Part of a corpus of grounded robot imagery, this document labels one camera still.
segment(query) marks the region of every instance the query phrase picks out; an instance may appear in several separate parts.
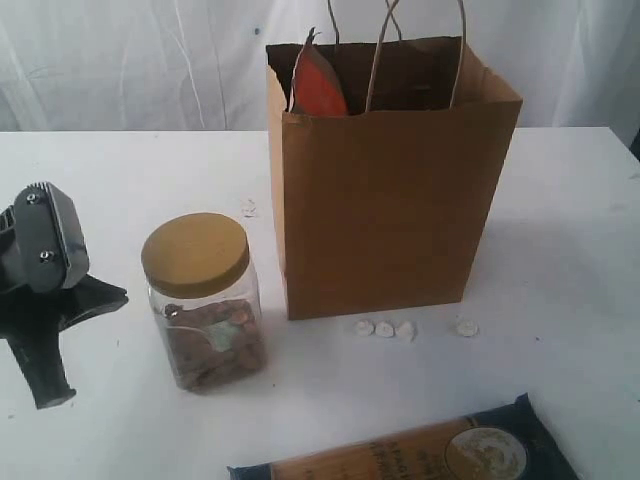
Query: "small white stone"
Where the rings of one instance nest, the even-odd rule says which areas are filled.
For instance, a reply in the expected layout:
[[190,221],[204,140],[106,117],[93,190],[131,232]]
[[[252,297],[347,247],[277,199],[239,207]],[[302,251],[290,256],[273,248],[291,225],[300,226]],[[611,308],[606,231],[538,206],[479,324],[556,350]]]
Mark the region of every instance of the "small white stone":
[[461,320],[456,325],[456,332],[463,337],[475,337],[478,334],[478,324],[471,320]]
[[356,334],[359,337],[368,337],[373,333],[374,329],[373,323],[368,320],[360,320],[356,323]]
[[402,325],[396,328],[396,335],[407,342],[412,342],[416,336],[416,328],[411,322],[403,322]]
[[395,335],[393,325],[387,322],[380,322],[376,325],[376,335],[379,337],[390,338]]

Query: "brown paper bag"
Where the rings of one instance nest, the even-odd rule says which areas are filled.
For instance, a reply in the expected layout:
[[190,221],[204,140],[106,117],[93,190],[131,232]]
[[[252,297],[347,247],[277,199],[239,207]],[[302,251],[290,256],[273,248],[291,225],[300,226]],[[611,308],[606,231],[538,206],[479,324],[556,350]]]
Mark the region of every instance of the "brown paper bag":
[[301,45],[267,46],[290,319],[462,299],[522,106],[465,31],[463,15],[462,37],[317,46],[340,79],[346,117],[287,112]]

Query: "orange object in bag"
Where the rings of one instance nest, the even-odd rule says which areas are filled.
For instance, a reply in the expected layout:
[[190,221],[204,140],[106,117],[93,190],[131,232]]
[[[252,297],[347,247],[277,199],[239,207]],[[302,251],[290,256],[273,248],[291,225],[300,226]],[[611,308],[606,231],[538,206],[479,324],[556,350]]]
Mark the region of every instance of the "orange object in bag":
[[315,28],[300,50],[291,82],[290,111],[318,117],[348,115],[340,81],[326,58],[313,46]]

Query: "round logo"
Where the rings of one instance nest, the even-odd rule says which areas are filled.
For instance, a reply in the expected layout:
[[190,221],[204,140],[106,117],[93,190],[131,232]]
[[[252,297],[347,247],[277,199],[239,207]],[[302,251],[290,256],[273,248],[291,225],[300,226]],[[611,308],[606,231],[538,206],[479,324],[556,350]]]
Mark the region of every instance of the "round logo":
[[447,467],[460,480],[518,480],[527,467],[524,445],[499,428],[472,428],[447,445]]

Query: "white fabric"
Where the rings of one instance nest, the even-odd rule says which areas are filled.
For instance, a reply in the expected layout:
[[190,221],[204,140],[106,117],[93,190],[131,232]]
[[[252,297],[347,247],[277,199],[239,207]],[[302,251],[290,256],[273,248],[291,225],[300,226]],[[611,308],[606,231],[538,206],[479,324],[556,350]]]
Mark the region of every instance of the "white fabric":
[[[344,41],[383,0],[333,0]],[[640,0],[467,0],[469,43],[525,98],[520,124],[640,125]],[[405,37],[459,33],[453,0],[401,0]],[[333,33],[325,0],[0,0],[0,129],[263,129],[264,46]],[[395,35],[389,29],[388,38]]]

